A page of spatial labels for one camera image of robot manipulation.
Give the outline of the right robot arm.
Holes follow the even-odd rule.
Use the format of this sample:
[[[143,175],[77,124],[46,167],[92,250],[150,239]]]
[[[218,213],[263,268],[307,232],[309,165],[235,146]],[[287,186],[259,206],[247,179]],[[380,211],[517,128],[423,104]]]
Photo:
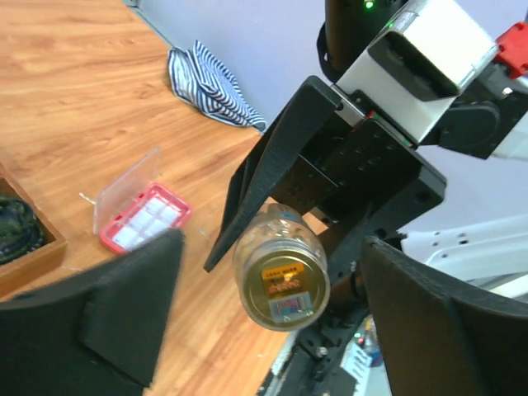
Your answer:
[[[229,183],[219,236],[205,262],[211,271],[249,225],[257,208],[273,198],[328,223],[322,236],[332,268],[355,258],[362,240],[396,237],[404,223],[439,205],[446,179],[417,147],[435,145],[474,158],[489,158],[527,108],[527,95],[493,93],[494,78],[511,80],[510,42],[527,56],[525,25],[498,38],[498,52],[453,100],[427,134],[414,137],[375,98],[389,95],[376,78],[360,88],[338,83],[378,33],[390,26],[403,1],[328,1],[317,49],[323,77],[307,78],[241,162]]]

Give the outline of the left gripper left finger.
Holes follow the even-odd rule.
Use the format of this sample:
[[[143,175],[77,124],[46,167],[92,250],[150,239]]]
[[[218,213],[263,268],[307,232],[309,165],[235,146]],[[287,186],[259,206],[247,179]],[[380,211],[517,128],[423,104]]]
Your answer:
[[[1,305],[4,395],[141,395],[152,382],[184,243],[169,230]]]

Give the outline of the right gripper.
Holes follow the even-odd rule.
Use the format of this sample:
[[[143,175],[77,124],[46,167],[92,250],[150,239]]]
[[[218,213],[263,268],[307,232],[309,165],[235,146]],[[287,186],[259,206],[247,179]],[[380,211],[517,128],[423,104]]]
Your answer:
[[[350,274],[364,238],[394,242],[402,226],[443,201],[446,178],[412,144],[375,112],[351,126],[338,114],[343,109],[320,78],[302,82],[233,173],[206,271],[221,261],[287,174],[284,202],[327,225],[318,235],[326,269],[304,269],[320,296],[330,291],[327,281]]]

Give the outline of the pink pill organizer box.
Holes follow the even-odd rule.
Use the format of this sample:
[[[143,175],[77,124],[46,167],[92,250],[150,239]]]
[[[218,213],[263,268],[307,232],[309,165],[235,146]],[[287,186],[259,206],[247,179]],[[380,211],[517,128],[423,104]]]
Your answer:
[[[153,148],[95,199],[92,232],[112,252],[128,252],[190,217],[190,204],[157,182],[160,148]]]

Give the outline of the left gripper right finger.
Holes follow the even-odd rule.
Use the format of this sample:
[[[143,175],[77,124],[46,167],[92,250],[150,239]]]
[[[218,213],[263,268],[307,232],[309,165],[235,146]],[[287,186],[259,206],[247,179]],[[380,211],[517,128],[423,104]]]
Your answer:
[[[375,237],[361,275],[394,395],[525,395],[527,306]]]

